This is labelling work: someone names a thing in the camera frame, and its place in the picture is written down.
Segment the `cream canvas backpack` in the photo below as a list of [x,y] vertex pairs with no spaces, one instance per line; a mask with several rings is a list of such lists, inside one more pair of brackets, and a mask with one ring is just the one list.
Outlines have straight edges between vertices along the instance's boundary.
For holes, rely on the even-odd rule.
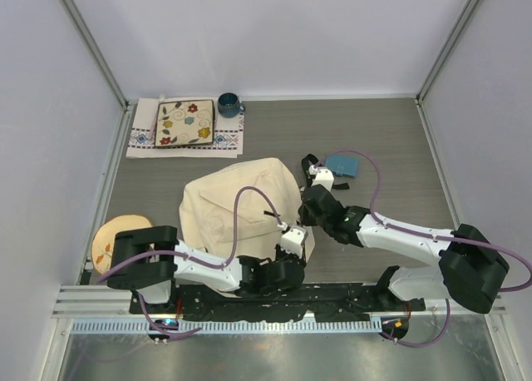
[[188,183],[179,207],[184,243],[221,258],[273,259],[285,226],[308,231],[306,264],[315,242],[302,225],[301,188],[277,158],[246,161]]

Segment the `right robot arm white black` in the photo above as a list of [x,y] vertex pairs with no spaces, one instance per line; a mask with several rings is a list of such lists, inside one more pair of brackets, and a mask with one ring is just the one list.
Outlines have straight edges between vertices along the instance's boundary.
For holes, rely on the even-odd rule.
[[469,311],[487,314],[510,269],[470,225],[434,230],[377,220],[367,208],[342,205],[324,186],[302,193],[300,212],[305,225],[320,227],[340,244],[388,250],[423,263],[419,269],[390,267],[382,275],[375,298],[386,310],[412,299],[453,299]]

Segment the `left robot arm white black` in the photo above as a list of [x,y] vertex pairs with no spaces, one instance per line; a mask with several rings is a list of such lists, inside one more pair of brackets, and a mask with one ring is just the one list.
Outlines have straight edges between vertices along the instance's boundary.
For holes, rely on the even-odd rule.
[[304,228],[285,226],[273,259],[247,255],[225,259],[190,248],[171,226],[123,231],[115,237],[111,268],[101,280],[112,289],[137,293],[161,314],[176,306],[177,280],[239,298],[266,296],[303,283],[307,238]]

